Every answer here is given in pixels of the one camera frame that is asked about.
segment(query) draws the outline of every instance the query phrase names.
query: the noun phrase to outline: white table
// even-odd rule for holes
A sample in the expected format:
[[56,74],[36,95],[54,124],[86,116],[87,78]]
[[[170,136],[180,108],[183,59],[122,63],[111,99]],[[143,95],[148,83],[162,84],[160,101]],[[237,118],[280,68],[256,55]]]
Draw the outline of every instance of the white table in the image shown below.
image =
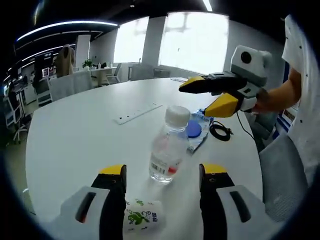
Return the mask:
[[[180,84],[170,78],[124,82],[72,95],[36,110],[26,144],[26,178],[39,221],[59,215],[63,201],[82,186],[91,186],[99,170],[115,164],[127,165],[127,200],[162,201],[167,225],[160,239],[202,238],[199,163],[226,167],[236,185],[244,185],[262,199],[257,148],[237,116],[218,119],[232,129],[230,141],[220,141],[209,133],[194,155],[183,162],[172,183],[162,186],[150,179],[151,141],[164,123],[166,105],[195,111],[216,98],[209,93],[179,92]],[[163,106],[123,125],[113,120],[150,103]],[[251,132],[243,112],[239,116]]]
[[99,68],[99,69],[91,69],[91,73],[92,75],[94,75],[93,73],[96,73],[96,78],[97,78],[97,82],[98,82],[98,86],[101,86],[102,85],[102,82],[103,80],[105,80],[107,77],[106,77],[106,74],[110,74],[112,73],[112,69],[116,69],[117,67],[116,66],[113,66],[113,67],[105,67],[105,68]]

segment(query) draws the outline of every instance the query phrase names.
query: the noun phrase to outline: floor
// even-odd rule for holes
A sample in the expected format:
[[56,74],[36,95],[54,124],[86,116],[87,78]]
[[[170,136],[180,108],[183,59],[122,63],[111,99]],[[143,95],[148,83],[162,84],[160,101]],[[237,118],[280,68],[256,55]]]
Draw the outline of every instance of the floor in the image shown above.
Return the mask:
[[[33,114],[37,110],[38,102],[34,101],[25,108],[25,114]],[[21,144],[13,144],[12,142],[5,149],[5,163],[6,169],[11,179],[13,188],[17,195],[21,198],[26,210],[34,214],[30,196],[28,193],[27,179],[26,179],[26,145],[27,132],[22,132],[20,135]]]

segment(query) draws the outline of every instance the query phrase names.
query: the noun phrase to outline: power strip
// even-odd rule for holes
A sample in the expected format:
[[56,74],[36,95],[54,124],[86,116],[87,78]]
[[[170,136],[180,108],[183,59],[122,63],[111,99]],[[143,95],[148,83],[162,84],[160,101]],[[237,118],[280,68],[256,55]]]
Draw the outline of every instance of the power strip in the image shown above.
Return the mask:
[[137,109],[136,111],[133,111],[131,113],[120,115],[116,117],[114,121],[117,124],[122,125],[154,109],[160,108],[161,106],[162,104],[152,103],[144,108]]

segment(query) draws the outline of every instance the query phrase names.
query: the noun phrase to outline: white shirt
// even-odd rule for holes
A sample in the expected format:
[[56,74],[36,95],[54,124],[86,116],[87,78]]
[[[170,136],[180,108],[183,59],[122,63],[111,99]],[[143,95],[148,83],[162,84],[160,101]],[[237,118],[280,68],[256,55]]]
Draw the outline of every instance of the white shirt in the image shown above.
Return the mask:
[[288,136],[297,148],[309,185],[320,163],[320,71],[303,31],[289,15],[285,18],[282,58],[301,74],[301,98]]

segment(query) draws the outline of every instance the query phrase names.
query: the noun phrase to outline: black cable cord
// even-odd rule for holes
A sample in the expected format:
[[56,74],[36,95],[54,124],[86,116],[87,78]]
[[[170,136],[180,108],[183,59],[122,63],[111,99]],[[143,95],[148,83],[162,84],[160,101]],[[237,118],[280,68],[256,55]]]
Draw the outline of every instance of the black cable cord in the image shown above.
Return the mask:
[[242,125],[241,121],[240,121],[240,117],[239,117],[239,114],[238,112],[236,112],[236,116],[238,117],[238,120],[239,120],[239,123],[243,129],[243,131],[245,131],[247,134],[249,134],[249,136],[253,139],[253,141],[255,140],[255,138],[250,134],[250,132],[248,132],[247,130],[245,130],[244,126]]
[[[220,135],[219,133],[217,133],[216,129],[220,129],[222,131],[225,132],[225,135]],[[219,121],[213,121],[212,124],[210,125],[209,128],[210,133],[217,139],[227,142],[230,140],[231,134],[233,135],[232,131],[230,128],[225,127],[221,122]]]

